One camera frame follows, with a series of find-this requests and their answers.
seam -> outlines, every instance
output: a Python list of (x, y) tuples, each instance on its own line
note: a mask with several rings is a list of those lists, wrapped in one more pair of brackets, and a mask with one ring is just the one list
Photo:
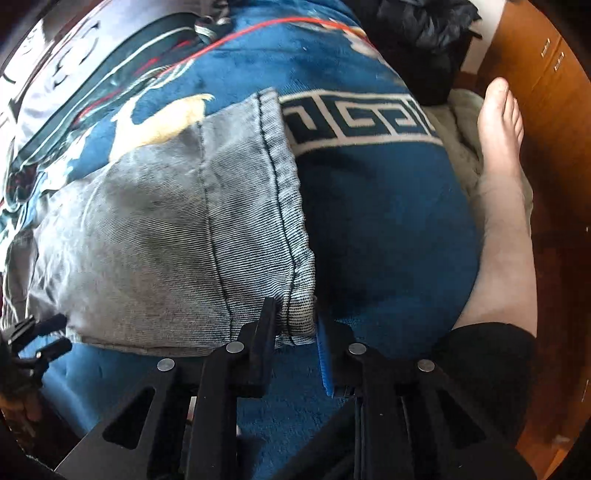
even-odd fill
[(262, 103), (261, 103), (260, 92), (256, 93), (256, 102), (258, 105), (259, 129), (261, 131), (261, 138), (262, 138), (263, 147), (265, 149), (265, 152), (267, 153), (267, 157), (269, 158), (269, 162), (271, 163), (271, 167), (273, 168), (273, 179), (274, 179), (274, 183), (275, 183), (275, 201), (277, 202), (277, 210), (279, 211), (279, 219), (281, 220), (281, 231), (283, 232), (283, 237), (285, 239), (285, 243), (287, 244), (287, 251), (289, 252), (289, 255), (290, 255), (291, 269), (293, 272), (291, 275), (290, 289), (289, 289), (289, 293), (287, 296), (287, 307), (285, 309), (285, 327), (287, 328), (287, 336), (289, 337), (291, 344), (295, 345), (295, 342), (293, 341), (293, 338), (291, 337), (290, 307), (291, 307), (291, 296), (292, 296), (294, 288), (296, 286), (295, 285), (295, 283), (296, 283), (296, 259), (294, 257), (294, 253), (291, 248), (291, 244), (289, 242), (289, 239), (287, 237), (287, 229), (285, 227), (285, 219), (283, 217), (283, 209), (281, 208), (281, 202), (279, 200), (279, 181), (277, 179), (277, 168), (275, 167), (275, 160), (273, 159), (273, 157), (271, 155), (271, 149), (269, 148), (269, 143), (267, 142), (267, 136), (265, 135), (265, 130), (263, 129)]
[(210, 215), (210, 210), (209, 210), (209, 198), (207, 196), (207, 187), (205, 185), (205, 178), (203, 177), (203, 163), (205, 161), (205, 144), (203, 143), (203, 131), (202, 131), (201, 123), (197, 123), (197, 132), (199, 134), (199, 145), (201, 147), (201, 162), (199, 164), (198, 172), (199, 172), (199, 180), (203, 185), (203, 200), (205, 202), (205, 214), (207, 216), (207, 232), (209, 233), (209, 239), (210, 239), (209, 244), (212, 247), (213, 263), (216, 267), (217, 280), (220, 283), (220, 288), (222, 289), (223, 301), (226, 306), (226, 311), (228, 312), (228, 316), (230, 318), (230, 341), (232, 341), (232, 326), (233, 326), (232, 325), (232, 311), (230, 309), (230, 301), (229, 301), (229, 297), (228, 297), (228, 292), (226, 291), (226, 289), (224, 287), (222, 273), (220, 272), (220, 264), (219, 264), (219, 260), (217, 258), (216, 245), (215, 245), (215, 242), (213, 241), (213, 222), (212, 222), (212, 216)]

red cable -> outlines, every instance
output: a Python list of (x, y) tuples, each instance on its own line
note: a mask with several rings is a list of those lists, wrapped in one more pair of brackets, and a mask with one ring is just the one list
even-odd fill
[(160, 73), (158, 75), (158, 77), (161, 77), (162, 75), (170, 72), (170, 70), (172, 70), (173, 68), (176, 68), (179, 65), (181, 65), (189, 60), (194, 60), (194, 59), (200, 57), (201, 55), (206, 54), (208, 51), (218, 48), (218, 47), (224, 45), (224, 43), (229, 42), (230, 40), (234, 40), (234, 39), (241, 37), (243, 35), (246, 35), (247, 33), (254, 32), (255, 30), (258, 30), (263, 27), (269, 27), (270, 25), (277, 25), (280, 23), (295, 23), (295, 22), (315, 23), (315, 24), (319, 24), (319, 25), (324, 25), (325, 27), (332, 27), (332, 28), (337, 28), (339, 30), (344, 30), (346, 32), (352, 33), (356, 37), (361, 38), (365, 43), (367, 43), (373, 47), (373, 45), (367, 39), (367, 37), (360, 36), (359, 33), (357, 31), (355, 31), (352, 27), (342, 24), (342, 23), (339, 23), (339, 22), (335, 22), (332, 20), (322, 20), (320, 18), (311, 18), (311, 17), (274, 18), (273, 20), (266, 20), (264, 22), (257, 23), (256, 25), (251, 25), (250, 27), (245, 28), (244, 30), (240, 30), (238, 32), (235, 32), (235, 33), (232, 33), (232, 34), (226, 35), (225, 37), (220, 38), (217, 42), (214, 42), (211, 45), (208, 45), (207, 47), (199, 50), (198, 52), (195, 52), (192, 55), (189, 55), (186, 59), (178, 61), (177, 63), (171, 65), (166, 70), (164, 70), (162, 73)]

bare foot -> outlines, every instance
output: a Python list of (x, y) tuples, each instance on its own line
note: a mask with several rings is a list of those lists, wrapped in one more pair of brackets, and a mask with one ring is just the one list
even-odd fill
[(523, 141), (523, 119), (517, 99), (503, 78), (491, 82), (478, 116), (478, 134), (484, 156), (484, 172), (521, 175), (519, 149)]

metal rivet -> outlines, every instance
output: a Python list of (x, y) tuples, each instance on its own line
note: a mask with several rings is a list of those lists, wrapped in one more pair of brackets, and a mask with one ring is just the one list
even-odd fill
[(172, 358), (163, 358), (158, 362), (158, 370), (161, 372), (168, 372), (174, 368), (174, 360)]
[(367, 351), (368, 348), (362, 343), (351, 343), (351, 345), (349, 345), (349, 352), (353, 355), (363, 355)]
[(417, 366), (421, 372), (432, 372), (435, 370), (435, 364), (430, 360), (419, 360)]
[(244, 350), (244, 343), (242, 342), (230, 342), (226, 345), (228, 353), (240, 353)]

cabinet handle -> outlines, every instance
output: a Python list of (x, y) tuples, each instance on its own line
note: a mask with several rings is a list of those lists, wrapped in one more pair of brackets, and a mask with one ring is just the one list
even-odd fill
[(544, 45), (544, 48), (542, 50), (542, 53), (541, 53), (542, 58), (544, 58), (546, 56), (546, 53), (548, 53), (548, 48), (550, 48), (550, 39), (549, 38), (546, 39), (546, 44)]
[(564, 58), (564, 52), (560, 53), (560, 57), (558, 57), (558, 60), (556, 61), (556, 65), (554, 65), (554, 71), (557, 72), (558, 69), (560, 68), (560, 64), (562, 63), (562, 59)]

